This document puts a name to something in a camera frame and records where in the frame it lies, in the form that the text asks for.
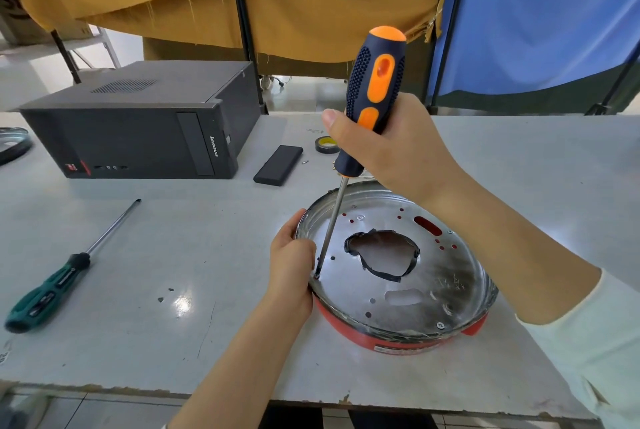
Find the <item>person's right hand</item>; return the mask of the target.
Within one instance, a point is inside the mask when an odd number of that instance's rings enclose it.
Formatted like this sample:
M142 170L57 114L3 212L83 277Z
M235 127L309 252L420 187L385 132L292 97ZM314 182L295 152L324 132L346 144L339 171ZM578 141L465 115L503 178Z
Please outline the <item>person's right hand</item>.
M379 151L349 155L387 189L432 208L447 188L461 182L464 171L415 95L398 94L384 132L377 135Z

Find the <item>person's left hand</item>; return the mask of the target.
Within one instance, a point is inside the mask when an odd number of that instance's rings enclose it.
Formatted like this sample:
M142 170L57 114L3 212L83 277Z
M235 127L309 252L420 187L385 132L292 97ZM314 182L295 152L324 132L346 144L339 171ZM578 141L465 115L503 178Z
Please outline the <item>person's left hand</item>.
M269 256L269 281L261 304L288 323L301 327L313 308L308 286L316 262L316 244L295 239L304 208L298 210L274 237Z

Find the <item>orange and blue screwdriver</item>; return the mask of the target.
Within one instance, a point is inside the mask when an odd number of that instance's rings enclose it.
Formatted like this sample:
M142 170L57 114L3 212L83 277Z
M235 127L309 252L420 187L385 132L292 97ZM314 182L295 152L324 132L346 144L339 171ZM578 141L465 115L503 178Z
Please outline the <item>orange and blue screwdriver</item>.
M356 58L348 81L346 116L358 126L381 134L402 83L407 38L398 28L371 29ZM342 148L335 169L341 176L332 217L327 227L314 279L318 280L340 213L348 182L364 171L357 160Z

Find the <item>red cooker base with metal plate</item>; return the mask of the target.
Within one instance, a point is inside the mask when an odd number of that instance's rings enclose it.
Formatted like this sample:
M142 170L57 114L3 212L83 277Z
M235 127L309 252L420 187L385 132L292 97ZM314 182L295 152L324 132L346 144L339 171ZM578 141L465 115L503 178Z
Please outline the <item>red cooker base with metal plate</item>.
M458 234L376 181L348 185L309 285L342 336L390 355L473 336L499 293Z

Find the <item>person's left forearm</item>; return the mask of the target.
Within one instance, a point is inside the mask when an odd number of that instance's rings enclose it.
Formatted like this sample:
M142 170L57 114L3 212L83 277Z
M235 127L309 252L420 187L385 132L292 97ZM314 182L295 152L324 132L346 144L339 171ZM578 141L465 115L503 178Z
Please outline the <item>person's left forearm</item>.
M309 288L268 292L163 429L258 429L285 361L312 312Z

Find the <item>person's right forearm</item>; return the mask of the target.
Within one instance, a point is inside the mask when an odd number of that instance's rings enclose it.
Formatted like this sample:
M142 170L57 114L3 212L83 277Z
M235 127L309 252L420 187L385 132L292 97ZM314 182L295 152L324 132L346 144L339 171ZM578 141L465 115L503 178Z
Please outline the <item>person's right forearm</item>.
M640 292L464 172L419 203L472 248L519 323L605 429L640 429Z

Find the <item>black rectangular box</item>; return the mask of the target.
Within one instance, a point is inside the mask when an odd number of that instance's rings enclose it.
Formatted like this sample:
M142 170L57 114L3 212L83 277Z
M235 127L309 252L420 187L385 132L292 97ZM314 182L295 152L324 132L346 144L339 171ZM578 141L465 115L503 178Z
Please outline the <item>black rectangular box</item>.
M281 144L253 177L255 183L281 187L303 154L300 146Z

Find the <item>black metal stand pole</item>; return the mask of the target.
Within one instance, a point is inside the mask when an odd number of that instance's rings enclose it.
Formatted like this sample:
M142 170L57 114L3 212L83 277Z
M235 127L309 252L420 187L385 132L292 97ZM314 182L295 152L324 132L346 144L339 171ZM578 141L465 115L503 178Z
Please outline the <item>black metal stand pole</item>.
M450 13L450 19L449 19L449 25L447 28L447 35L445 37L444 40L444 45L443 45L443 49L442 49L442 56L441 56L441 60L440 60L440 64L438 67L438 74L436 77L436 81L435 81L435 86L434 86L434 90L433 90L433 94L431 97L431 102L428 106L428 111L429 114L432 116L436 116L438 114L438 107L437 107L437 101L438 101L438 95L442 86L442 82L444 79L444 75L445 75L445 70L446 70L446 65L447 65L447 60L449 57L449 51L451 49L451 45L452 45L452 40L453 40L453 36L454 36L454 32L456 29L456 24L457 24L457 20L458 20L458 13L460 10L460 5L462 3L462 0L453 0L452 1L452 8L451 8L451 13Z
M69 53L63 40L60 38L59 33L56 30L53 30L51 31L50 35L52 36L53 42L57 46L60 55L62 56L62 58L64 59L67 65L67 68L72 76L74 84L81 84L82 80L79 76L79 69L76 65L76 62L71 56L71 54Z
M239 21L239 29L241 33L241 40L243 45L243 52L246 61L253 64L255 85L257 87L257 95L259 99L260 112L263 115L268 115L268 108L264 102L262 96L262 88L260 84L260 75L258 74L258 63L255 47L253 43L252 29L250 24L250 17L248 13L248 6L246 0L236 0L237 17Z

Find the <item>black desktop computer case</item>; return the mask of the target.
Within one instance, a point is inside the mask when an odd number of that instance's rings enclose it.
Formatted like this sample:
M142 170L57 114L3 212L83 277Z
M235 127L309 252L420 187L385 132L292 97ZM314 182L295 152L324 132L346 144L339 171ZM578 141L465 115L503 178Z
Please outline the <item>black desktop computer case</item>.
M231 179L260 115L245 61L138 61L19 108L67 178Z

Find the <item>blue cloth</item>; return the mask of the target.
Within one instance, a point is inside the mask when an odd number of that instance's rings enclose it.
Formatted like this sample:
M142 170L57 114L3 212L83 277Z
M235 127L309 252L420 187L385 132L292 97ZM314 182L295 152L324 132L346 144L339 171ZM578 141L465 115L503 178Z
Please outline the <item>blue cloth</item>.
M438 96L540 91L624 64L640 0L459 0Z

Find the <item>green and black screwdriver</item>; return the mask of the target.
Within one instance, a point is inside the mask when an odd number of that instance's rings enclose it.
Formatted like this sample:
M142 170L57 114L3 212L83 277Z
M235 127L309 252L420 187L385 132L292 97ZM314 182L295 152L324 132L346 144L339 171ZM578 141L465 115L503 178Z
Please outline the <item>green and black screwdriver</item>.
M127 210L84 252L72 254L59 270L32 289L12 307L4 321L4 329L12 334L25 334L43 327L57 314L70 295L76 281L92 264L92 254L132 214L142 199L132 202Z

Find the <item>white metal rack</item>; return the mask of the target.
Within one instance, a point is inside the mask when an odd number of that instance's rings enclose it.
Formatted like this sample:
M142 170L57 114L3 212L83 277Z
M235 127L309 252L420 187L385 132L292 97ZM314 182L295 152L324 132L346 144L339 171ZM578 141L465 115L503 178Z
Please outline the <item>white metal rack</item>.
M121 60L116 54L112 40L106 29L88 26L90 37L65 42L73 63L79 69L120 68Z

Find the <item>black folding stand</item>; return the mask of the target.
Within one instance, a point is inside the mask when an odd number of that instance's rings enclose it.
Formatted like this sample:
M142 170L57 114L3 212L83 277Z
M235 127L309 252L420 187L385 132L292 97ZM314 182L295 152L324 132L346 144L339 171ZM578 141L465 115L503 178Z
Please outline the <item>black folding stand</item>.
M625 110L632 101L631 93L640 93L640 41L624 64L588 75L585 80L591 87L592 105L584 116L615 115Z

